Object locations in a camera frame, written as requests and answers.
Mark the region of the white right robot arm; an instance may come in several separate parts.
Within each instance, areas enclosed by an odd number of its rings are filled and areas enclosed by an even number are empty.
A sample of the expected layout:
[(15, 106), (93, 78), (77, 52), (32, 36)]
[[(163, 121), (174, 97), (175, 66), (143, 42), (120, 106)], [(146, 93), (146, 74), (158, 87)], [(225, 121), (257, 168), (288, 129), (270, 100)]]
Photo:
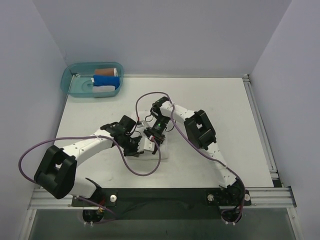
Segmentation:
[(227, 165), (218, 146), (216, 131), (204, 110), (186, 109), (164, 96), (152, 104), (150, 114), (155, 118), (155, 123), (144, 130), (146, 136), (155, 138), (157, 144), (161, 145), (166, 139), (163, 132), (167, 124), (172, 122), (184, 140), (210, 161), (218, 185), (224, 189), (221, 193), (223, 202), (233, 205), (239, 199), (245, 201), (245, 185)]

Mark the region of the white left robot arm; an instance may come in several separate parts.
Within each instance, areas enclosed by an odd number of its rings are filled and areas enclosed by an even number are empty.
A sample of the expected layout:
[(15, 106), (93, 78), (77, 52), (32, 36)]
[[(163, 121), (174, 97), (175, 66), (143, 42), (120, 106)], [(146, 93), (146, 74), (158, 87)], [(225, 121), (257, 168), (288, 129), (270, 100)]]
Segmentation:
[(138, 156), (141, 137), (131, 136), (136, 125), (133, 119), (124, 115), (120, 121), (105, 124), (76, 143), (64, 147), (50, 146), (34, 174), (34, 181), (56, 199), (66, 195), (80, 196), (88, 205), (97, 205), (103, 197), (101, 186), (89, 177), (77, 176), (77, 168), (89, 158), (112, 147), (117, 147), (123, 157)]

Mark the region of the white terry towel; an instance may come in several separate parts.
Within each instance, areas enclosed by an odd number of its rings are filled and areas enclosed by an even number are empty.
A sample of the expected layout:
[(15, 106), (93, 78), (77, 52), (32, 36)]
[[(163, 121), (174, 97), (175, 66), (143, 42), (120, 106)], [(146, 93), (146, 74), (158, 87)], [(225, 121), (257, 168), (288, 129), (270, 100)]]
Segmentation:
[[(156, 119), (153, 116), (149, 116), (149, 115), (150, 115), (149, 110), (139, 110), (138, 111), (138, 116), (140, 117), (140, 121), (147, 121), (147, 122), (149, 122), (149, 125), (152, 127), (153, 124), (156, 122)], [(144, 134), (144, 129), (145, 128), (136, 128), (132, 137), (142, 136), (142, 138), (143, 137), (148, 138)], [(168, 133), (164, 131), (163, 134), (165, 135), (165, 140), (162, 144), (158, 144), (159, 148), (160, 148), (160, 152), (161, 152), (161, 160), (165, 160), (169, 157), (168, 139), (167, 139)], [(157, 150), (155, 152), (155, 154), (153, 154), (153, 152), (144, 151), (143, 154), (139, 155), (139, 157), (126, 156), (126, 158), (129, 160), (141, 160), (141, 161), (158, 160), (159, 159), (159, 151)]]

